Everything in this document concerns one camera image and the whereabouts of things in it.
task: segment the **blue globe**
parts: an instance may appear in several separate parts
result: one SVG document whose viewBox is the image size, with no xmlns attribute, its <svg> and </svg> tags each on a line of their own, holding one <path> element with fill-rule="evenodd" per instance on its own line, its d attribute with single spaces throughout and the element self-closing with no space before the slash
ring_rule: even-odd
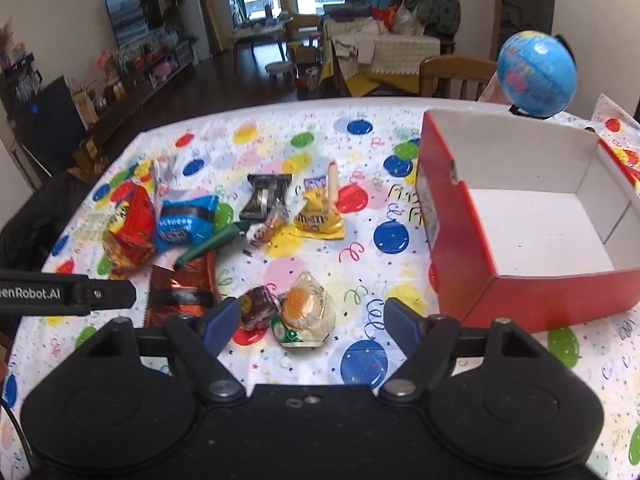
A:
<svg viewBox="0 0 640 480">
<path fill-rule="evenodd" d="M 551 117 L 575 96 L 578 73 L 568 50 L 556 38 L 524 30 L 511 36 L 498 54 L 502 90 L 523 112 Z"/>
</svg>

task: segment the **dark floor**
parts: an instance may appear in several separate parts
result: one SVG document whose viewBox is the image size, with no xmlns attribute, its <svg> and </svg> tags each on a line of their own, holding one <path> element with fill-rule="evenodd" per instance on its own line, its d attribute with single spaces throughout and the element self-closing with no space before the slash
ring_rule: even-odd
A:
<svg viewBox="0 0 640 480">
<path fill-rule="evenodd" d="M 130 118 L 105 146 L 106 155 L 115 160 L 140 132 L 192 117 L 249 106 L 311 98 L 298 91 L 292 78 L 274 82 L 264 70 L 267 63 L 282 60 L 275 44 L 241 47 L 238 75 L 234 74 L 233 54 L 229 50 L 178 74 L 152 97 L 140 113 Z"/>
</svg>

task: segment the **television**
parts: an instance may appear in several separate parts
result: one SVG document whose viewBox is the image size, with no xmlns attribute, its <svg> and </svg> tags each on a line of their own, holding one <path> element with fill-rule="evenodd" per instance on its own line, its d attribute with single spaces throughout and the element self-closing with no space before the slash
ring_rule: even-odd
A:
<svg viewBox="0 0 640 480">
<path fill-rule="evenodd" d="M 116 43 L 121 48 L 162 27 L 158 0 L 105 0 Z"/>
</svg>

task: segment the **balloon print tablecloth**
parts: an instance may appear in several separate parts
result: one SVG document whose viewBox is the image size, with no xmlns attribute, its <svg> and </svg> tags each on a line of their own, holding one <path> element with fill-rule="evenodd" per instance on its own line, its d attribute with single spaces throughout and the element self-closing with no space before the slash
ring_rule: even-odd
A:
<svg viewBox="0 0 640 480">
<path fill-rule="evenodd" d="M 297 238 L 285 228 L 268 251 L 253 257 L 243 253 L 242 246 L 230 244 L 218 255 L 216 266 L 217 282 L 226 296 L 261 284 L 285 292 L 300 272 L 308 270 L 335 300 L 335 330 L 316 349 L 284 349 L 271 332 L 237 335 L 220 360 L 249 392 L 256 383 L 365 383 L 377 388 L 404 360 L 384 329 L 386 298 L 396 296 L 424 316 L 438 309 L 427 279 L 430 256 L 414 193 L 422 115 L 433 107 L 506 113 L 499 105 L 450 100 L 324 100 L 236 110 L 141 134 L 84 201 L 44 270 L 87 273 L 92 278 L 108 275 L 110 265 L 100 243 L 108 212 L 123 186 L 130 186 L 137 163 L 147 157 L 176 155 L 177 185 L 215 192 L 221 203 L 216 220 L 221 224 L 237 219 L 247 202 L 252 190 L 247 174 L 292 173 L 288 203 L 296 212 L 303 203 L 302 179 L 324 174 L 335 159 L 341 185 L 353 185 L 348 209 L 354 212 L 344 215 L 344 240 Z M 587 125 L 567 114 L 554 120 Z M 595 127 L 603 133 L 606 129 L 604 123 Z M 363 200 L 366 207 L 357 210 Z M 18 420 L 27 393 L 108 319 L 129 316 L 136 326 L 142 325 L 149 272 L 145 268 L 132 277 L 138 299 L 131 310 L 22 320 L 3 392 Z M 635 348 L 639 332 L 640 316 L 631 311 L 537 335 L 600 396 L 606 423 L 591 463 L 609 478 L 640 474 Z M 460 360 L 457 370 L 477 361 Z M 145 363 L 166 368 L 161 359 Z M 23 478 L 28 472 L 24 454 L 5 416 L 0 449 L 5 478 Z"/>
</svg>

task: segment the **red cardboard box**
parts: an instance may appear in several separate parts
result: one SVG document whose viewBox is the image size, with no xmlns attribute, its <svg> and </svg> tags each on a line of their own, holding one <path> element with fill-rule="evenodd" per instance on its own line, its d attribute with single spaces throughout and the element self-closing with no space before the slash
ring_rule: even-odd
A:
<svg viewBox="0 0 640 480">
<path fill-rule="evenodd" d="M 424 115 L 416 191 L 440 312 L 540 332 L 640 301 L 640 200 L 587 130 L 498 114 Z"/>
</svg>

